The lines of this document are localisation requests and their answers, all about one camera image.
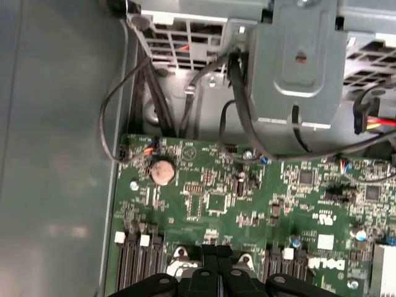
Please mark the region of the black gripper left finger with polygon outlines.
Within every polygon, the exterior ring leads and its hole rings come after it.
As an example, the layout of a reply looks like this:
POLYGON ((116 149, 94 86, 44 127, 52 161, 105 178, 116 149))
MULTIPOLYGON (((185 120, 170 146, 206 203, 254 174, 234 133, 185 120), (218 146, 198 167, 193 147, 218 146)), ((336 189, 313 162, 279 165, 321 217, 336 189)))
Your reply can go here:
POLYGON ((113 293, 113 296, 216 296, 218 273, 217 249, 213 244, 200 247, 203 267, 191 269, 181 279, 167 273, 157 273, 127 288, 113 293))

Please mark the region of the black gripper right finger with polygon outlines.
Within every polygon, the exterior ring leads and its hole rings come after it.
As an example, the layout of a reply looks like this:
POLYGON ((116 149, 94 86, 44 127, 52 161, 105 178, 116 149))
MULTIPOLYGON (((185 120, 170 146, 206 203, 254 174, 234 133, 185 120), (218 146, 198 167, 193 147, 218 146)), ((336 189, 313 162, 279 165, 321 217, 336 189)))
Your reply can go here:
POLYGON ((229 246, 217 247, 218 271, 228 296, 336 296, 335 293, 284 273, 271 275, 262 283, 245 270, 234 268, 232 255, 229 246))

